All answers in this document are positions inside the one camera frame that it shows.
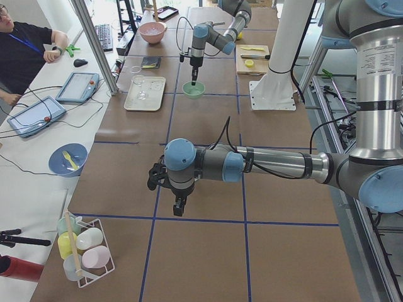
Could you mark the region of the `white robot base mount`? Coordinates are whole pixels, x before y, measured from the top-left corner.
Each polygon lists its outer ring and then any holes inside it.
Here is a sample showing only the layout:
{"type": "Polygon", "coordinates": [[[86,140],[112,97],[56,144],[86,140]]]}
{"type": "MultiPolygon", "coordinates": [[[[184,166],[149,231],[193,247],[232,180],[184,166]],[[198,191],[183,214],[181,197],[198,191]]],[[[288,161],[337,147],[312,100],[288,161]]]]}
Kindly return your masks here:
{"type": "Polygon", "coordinates": [[[283,3],[268,71],[260,81],[249,83],[253,110],[296,110],[293,99],[292,69],[315,4],[313,0],[287,0],[283,3]]]}

